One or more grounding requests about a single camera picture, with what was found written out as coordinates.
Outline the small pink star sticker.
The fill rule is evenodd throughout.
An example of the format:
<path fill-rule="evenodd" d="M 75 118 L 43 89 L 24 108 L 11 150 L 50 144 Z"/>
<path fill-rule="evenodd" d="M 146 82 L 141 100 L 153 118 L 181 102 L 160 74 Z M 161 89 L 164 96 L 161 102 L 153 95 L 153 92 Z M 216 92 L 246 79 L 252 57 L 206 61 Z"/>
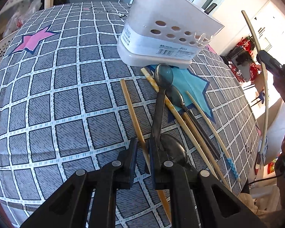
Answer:
<path fill-rule="evenodd" d="M 214 49 L 213 49 L 210 45 L 206 45 L 205 48 L 206 48 L 208 51 L 210 51 L 210 52 L 216 54 L 216 52 L 214 51 Z"/>

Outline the black spoon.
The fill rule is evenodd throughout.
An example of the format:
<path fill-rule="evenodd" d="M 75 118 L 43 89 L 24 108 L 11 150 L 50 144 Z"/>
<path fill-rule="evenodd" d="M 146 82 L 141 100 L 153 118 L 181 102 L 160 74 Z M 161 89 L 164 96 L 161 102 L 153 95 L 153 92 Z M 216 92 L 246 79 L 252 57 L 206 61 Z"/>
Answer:
<path fill-rule="evenodd" d="M 161 134 L 160 142 L 170 161 L 185 166 L 188 162 L 187 154 L 182 144 L 170 134 Z"/>

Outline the wooden chopstick aloft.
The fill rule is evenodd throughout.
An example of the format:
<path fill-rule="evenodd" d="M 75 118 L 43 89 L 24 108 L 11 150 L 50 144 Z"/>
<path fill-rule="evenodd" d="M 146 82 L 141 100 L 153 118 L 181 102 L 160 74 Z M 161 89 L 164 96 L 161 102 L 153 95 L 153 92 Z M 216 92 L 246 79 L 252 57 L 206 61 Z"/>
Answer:
<path fill-rule="evenodd" d="M 257 35 L 252 26 L 252 23 L 249 20 L 249 17 L 247 16 L 247 13 L 244 10 L 242 10 L 241 13 L 244 16 L 247 26 L 249 27 L 251 35 L 254 39 L 257 53 L 260 53 L 261 51 L 260 43 L 258 41 Z M 263 124 L 263 132 L 262 132 L 263 135 L 262 135 L 262 141 L 261 141 L 261 147 L 260 147 L 260 154 L 263 154 L 265 142 L 266 142 L 266 135 L 267 135 L 267 129 L 268 129 L 268 118 L 269 118 L 269 97 L 268 97 L 268 84 L 267 84 L 268 73 L 267 73 L 265 64 L 261 60 L 259 61 L 259 63 L 261 65 L 261 75 L 260 75 L 261 82 L 260 83 L 263 85 L 264 92 L 265 92 L 265 112 L 264 112 L 264 124 Z"/>

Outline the white plastic utensil holder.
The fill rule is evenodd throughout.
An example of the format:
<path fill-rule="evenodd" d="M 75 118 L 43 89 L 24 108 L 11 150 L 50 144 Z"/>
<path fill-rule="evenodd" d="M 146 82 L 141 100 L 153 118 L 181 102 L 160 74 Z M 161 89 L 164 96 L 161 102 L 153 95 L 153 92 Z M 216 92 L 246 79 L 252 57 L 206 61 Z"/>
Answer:
<path fill-rule="evenodd" d="M 117 51 L 129 66 L 186 69 L 222 28 L 189 0 L 134 0 Z"/>

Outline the cream perforated storage rack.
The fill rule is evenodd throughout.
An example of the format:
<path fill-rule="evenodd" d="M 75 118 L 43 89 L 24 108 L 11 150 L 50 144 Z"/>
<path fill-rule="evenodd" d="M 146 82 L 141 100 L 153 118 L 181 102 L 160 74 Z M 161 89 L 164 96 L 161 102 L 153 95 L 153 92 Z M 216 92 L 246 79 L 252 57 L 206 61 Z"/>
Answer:
<path fill-rule="evenodd" d="M 38 11 L 37 2 L 44 8 L 53 6 L 53 0 L 7 0 L 0 10 L 0 62 L 17 31 Z"/>

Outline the blue star sticker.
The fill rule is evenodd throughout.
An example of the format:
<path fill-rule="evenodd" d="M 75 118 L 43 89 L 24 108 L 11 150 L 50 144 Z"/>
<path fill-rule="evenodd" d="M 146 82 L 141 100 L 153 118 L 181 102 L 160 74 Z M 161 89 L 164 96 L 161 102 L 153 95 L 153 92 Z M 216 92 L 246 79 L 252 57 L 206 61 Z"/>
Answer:
<path fill-rule="evenodd" d="M 210 86 L 210 83 L 207 80 L 195 75 L 191 68 L 179 69 L 178 67 L 171 66 L 171 69 L 173 72 L 172 84 L 182 94 L 186 107 L 188 109 L 192 109 L 194 107 L 194 104 L 186 93 L 186 91 L 188 91 L 206 116 L 211 121 L 215 121 L 212 109 L 206 100 L 206 91 Z"/>

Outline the dark grey spoon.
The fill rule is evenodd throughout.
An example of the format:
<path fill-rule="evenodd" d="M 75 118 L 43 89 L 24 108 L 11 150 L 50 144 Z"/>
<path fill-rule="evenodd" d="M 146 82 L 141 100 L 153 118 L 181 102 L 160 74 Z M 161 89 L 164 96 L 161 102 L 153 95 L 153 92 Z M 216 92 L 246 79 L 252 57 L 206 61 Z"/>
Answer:
<path fill-rule="evenodd" d="M 197 131 L 199 132 L 201 137 L 204 139 L 206 146 L 208 146 L 208 148 L 211 151 L 214 158 L 216 160 L 220 159 L 220 154 L 219 154 L 218 150 L 216 149 L 216 147 L 214 146 L 214 144 L 212 143 L 212 141 L 210 140 L 210 138 L 208 137 L 208 135 L 206 134 L 206 132 L 202 128 L 202 126 L 198 123 L 198 121 L 195 118 L 192 110 L 190 110 L 186 107 L 185 102 L 184 102 L 184 98 L 183 98 L 181 92 L 177 89 L 177 87 L 174 85 L 171 85 L 170 88 L 168 88 L 166 90 L 166 96 L 168 97 L 168 99 L 171 101 L 171 103 L 173 105 L 181 107 L 188 114 L 191 121 L 193 122 L 193 124 L 197 128 Z"/>

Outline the grey checked tablecloth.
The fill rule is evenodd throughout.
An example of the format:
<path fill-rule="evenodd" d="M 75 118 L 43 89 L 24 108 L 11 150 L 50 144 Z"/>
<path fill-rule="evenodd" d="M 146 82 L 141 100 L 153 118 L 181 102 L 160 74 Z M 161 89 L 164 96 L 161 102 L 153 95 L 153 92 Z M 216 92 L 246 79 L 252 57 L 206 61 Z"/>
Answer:
<path fill-rule="evenodd" d="M 135 137 L 121 89 L 125 79 L 140 128 L 150 137 L 156 92 L 140 71 L 125 65 L 116 44 L 130 5 L 90 2 L 38 11 L 18 31 L 0 63 L 0 204 L 20 225 L 77 169 L 97 170 L 115 160 Z M 12 53 L 23 36 L 57 32 L 33 53 Z M 209 84 L 205 99 L 214 128 L 241 181 L 221 153 L 218 165 L 236 196 L 258 147 L 256 120 L 236 77 L 219 55 L 204 49 L 189 73 Z M 145 173 L 138 149 L 130 190 L 117 191 L 115 227 L 171 227 Z"/>

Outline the red bags on floor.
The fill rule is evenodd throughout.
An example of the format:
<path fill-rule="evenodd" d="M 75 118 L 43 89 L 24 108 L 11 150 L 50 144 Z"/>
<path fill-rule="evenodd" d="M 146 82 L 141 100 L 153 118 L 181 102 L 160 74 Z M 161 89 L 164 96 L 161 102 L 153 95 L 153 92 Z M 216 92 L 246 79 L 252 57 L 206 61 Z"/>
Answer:
<path fill-rule="evenodd" d="M 253 60 L 254 49 L 253 37 L 247 36 L 242 38 L 225 56 L 221 56 L 239 82 L 253 83 L 261 72 L 261 66 Z"/>

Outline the plain wooden chopstick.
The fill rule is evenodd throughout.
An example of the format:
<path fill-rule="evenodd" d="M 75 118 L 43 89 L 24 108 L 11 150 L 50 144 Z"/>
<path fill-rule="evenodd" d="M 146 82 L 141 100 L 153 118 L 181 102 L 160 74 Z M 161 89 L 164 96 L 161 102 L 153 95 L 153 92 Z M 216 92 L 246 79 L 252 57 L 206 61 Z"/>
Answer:
<path fill-rule="evenodd" d="M 129 110 L 130 118 L 131 118 L 134 130 L 135 130 L 135 133 L 137 135 L 138 141 L 139 141 L 140 146 L 142 148 L 142 152 L 143 152 L 143 156 L 145 158 L 145 162 L 147 164 L 149 172 L 151 172 L 149 153 L 147 151 L 145 139 L 143 138 L 143 134 L 142 134 L 142 131 L 140 129 L 140 125 L 139 125 L 139 122 L 137 120 L 137 117 L 136 117 L 136 114 L 135 114 L 135 111 L 134 111 L 134 108 L 133 108 L 133 105 L 132 105 L 132 102 L 131 102 L 131 98 L 130 98 L 129 92 L 127 90 L 127 85 L 126 85 L 125 80 L 121 79 L 120 80 L 120 84 L 121 84 L 122 92 L 123 92 L 123 95 L 124 95 L 124 98 L 125 98 L 128 110 Z M 164 209 L 164 211 L 166 213 L 166 216 L 167 216 L 170 224 L 172 224 L 171 210 L 170 210 L 168 201 L 167 201 L 167 199 L 165 197 L 164 191 L 163 190 L 157 190 L 157 194 L 158 194 L 158 197 L 159 197 L 159 199 L 161 201 L 163 209 Z"/>

